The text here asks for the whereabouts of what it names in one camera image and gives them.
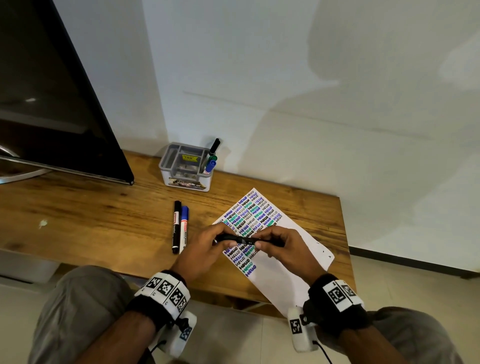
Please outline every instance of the table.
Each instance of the table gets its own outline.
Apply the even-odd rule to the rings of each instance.
[[[175,200],[190,209],[191,236],[255,187],[334,253],[329,272],[355,289],[338,197],[221,171],[215,171],[207,193],[167,187],[158,158],[125,156],[134,186],[56,171],[0,185],[0,249],[148,278],[176,258],[171,252]],[[40,227],[41,221],[46,225]],[[191,288],[203,296],[268,302],[224,256]]]

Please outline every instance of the blue marker cap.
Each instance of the blue marker cap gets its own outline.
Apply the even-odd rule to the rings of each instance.
[[[215,166],[216,166],[216,162],[213,159],[211,159],[208,162],[207,166],[205,167],[205,172],[210,173],[212,169],[215,168]]]
[[[181,219],[188,220],[188,207],[186,206],[181,207]]]

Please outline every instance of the paper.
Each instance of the paper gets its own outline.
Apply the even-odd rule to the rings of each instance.
[[[317,242],[255,188],[215,221],[215,224],[219,222],[230,226],[237,235],[246,237],[274,224],[295,229],[325,270],[334,260],[332,252]],[[228,249],[224,254],[283,316],[287,317],[290,307],[302,307],[308,299],[308,284],[290,273],[275,258],[269,258],[264,252],[256,253],[255,247],[239,244],[233,249]]]

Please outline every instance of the gray pants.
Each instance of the gray pants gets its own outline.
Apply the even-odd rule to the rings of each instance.
[[[84,266],[67,273],[42,309],[28,363],[73,363],[123,314],[132,297],[125,280],[109,269]],[[409,362],[462,363],[447,332],[433,317],[397,307],[369,314],[373,325]],[[319,340],[343,352],[334,339],[319,333]]]

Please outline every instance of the tv screen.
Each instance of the tv screen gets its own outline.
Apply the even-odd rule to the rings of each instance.
[[[0,158],[133,184],[51,0],[0,0]]]

